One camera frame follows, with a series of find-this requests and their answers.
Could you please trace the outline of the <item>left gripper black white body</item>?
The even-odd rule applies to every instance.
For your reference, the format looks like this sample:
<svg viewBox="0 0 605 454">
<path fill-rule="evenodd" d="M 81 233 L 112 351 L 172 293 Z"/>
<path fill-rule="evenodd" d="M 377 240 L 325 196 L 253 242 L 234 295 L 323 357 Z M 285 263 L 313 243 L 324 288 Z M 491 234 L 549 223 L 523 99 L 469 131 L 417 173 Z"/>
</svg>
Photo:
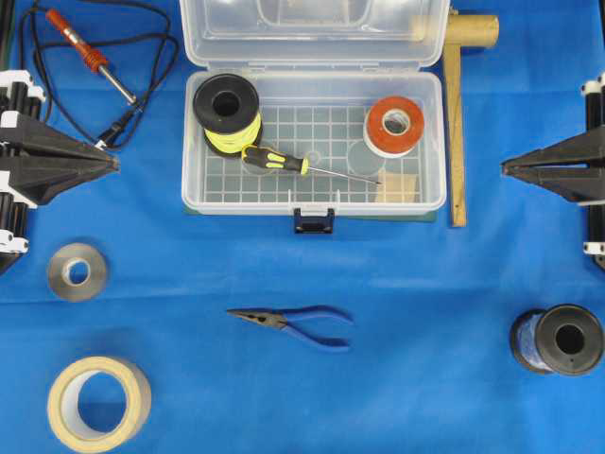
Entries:
<svg viewBox="0 0 605 454">
<path fill-rule="evenodd" d="M 28 212 L 38 207 L 17 189 L 18 170 L 27 153 L 11 143 L 7 133 L 17 128 L 20 116 L 39 119 L 45 101 L 43 88 L 27 70 L 1 72 L 1 272 L 28 252 Z"/>
</svg>

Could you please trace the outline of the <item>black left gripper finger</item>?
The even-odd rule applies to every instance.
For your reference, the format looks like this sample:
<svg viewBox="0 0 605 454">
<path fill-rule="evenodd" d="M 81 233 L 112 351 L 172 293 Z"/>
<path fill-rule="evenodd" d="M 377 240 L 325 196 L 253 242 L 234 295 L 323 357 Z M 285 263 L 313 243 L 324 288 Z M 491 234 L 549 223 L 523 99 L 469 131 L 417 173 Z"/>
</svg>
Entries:
<svg viewBox="0 0 605 454">
<path fill-rule="evenodd" d="M 116 172 L 109 163 L 38 156 L 1 159 L 1 193 L 28 206 L 47 205 L 60 193 Z"/>
<path fill-rule="evenodd" d="M 16 111 L 1 115 L 1 141 L 42 156 L 93 160 L 117 166 L 117 159 L 102 149 L 78 141 L 42 121 Z"/>
</svg>

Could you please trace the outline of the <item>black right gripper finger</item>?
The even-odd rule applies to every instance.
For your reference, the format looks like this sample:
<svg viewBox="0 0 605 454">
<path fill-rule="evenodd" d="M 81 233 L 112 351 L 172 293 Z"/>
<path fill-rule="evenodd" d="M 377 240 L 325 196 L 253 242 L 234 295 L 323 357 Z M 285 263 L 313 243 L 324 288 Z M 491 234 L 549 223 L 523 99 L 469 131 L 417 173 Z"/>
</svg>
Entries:
<svg viewBox="0 0 605 454">
<path fill-rule="evenodd" d="M 504 175 L 534 184 L 571 202 L 604 200 L 604 169 L 601 167 L 504 166 Z"/>
<path fill-rule="evenodd" d="M 555 145 L 539 148 L 504 161 L 501 166 L 567 166 L 591 164 L 604 160 L 604 126 L 586 131 Z"/>
</svg>

